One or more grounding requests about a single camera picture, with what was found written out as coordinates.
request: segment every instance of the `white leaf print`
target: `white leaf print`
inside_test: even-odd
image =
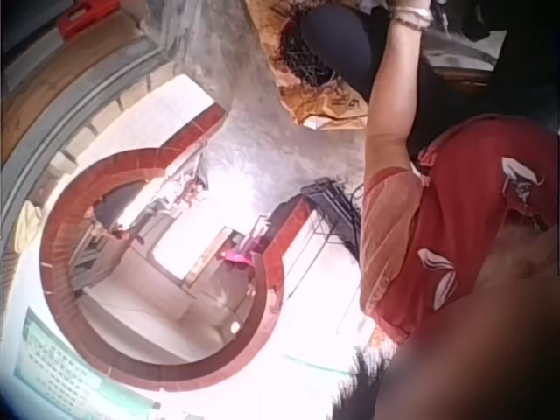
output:
[[[457,289],[457,276],[455,270],[447,273],[444,278],[439,281],[434,296],[434,310],[439,311],[445,302],[449,300]]]
[[[512,157],[503,157],[501,159],[501,167],[509,179],[517,180],[519,177],[531,181],[533,184],[540,185],[543,181],[539,181],[535,173],[524,164],[520,164]]]
[[[434,254],[426,248],[418,251],[422,265],[429,270],[454,270],[453,264],[441,255]]]

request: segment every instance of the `red brick arch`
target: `red brick arch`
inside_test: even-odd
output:
[[[118,153],[86,169],[60,195],[50,212],[40,248],[40,273],[46,302],[59,329],[76,352],[110,378],[154,391],[189,391],[214,385],[239,372],[263,348],[277,323],[284,296],[282,255],[310,212],[304,201],[294,200],[291,213],[283,220],[275,238],[255,256],[255,302],[236,338],[218,353],[177,366],[145,363],[120,353],[107,344],[82,315],[70,285],[69,262],[80,239],[78,226],[87,209],[105,193],[135,180],[164,175],[165,168],[186,149],[185,144],[173,147],[181,141],[184,143],[184,138],[172,139],[161,149]]]

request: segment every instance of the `black pants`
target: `black pants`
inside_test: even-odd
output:
[[[500,21],[507,26],[507,36],[486,94],[475,103],[435,74],[424,57],[420,59],[416,119],[408,141],[411,156],[451,126],[487,112],[526,116],[558,132],[559,30],[554,21],[537,21],[543,14],[543,4],[548,2],[539,2],[535,18],[522,9],[521,13],[507,14],[507,21]],[[492,12],[488,14],[499,16],[496,7],[487,9]],[[381,64],[388,28],[389,14],[381,7],[367,15],[325,4],[310,11],[302,21],[308,46],[366,101]]]

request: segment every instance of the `concrete floor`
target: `concrete floor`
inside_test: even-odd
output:
[[[222,3],[231,6],[223,15]],[[262,214],[320,177],[337,176],[349,188],[357,186],[363,173],[363,134],[297,126],[280,103],[244,2],[211,0],[201,6],[200,36],[208,28],[220,29],[210,38],[206,53],[200,54],[195,28],[193,47],[186,58],[177,58],[183,60],[185,72],[229,112],[206,154],[211,187],[215,188],[213,173],[235,168],[244,174],[242,182],[252,184],[252,207]]]

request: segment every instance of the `wristband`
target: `wristband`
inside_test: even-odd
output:
[[[434,20],[434,17],[431,14],[431,11],[426,9],[421,9],[419,7],[408,7],[408,6],[396,6],[390,9],[391,14],[394,15],[398,12],[406,12],[412,13],[413,15],[419,17],[426,23],[431,23]]]

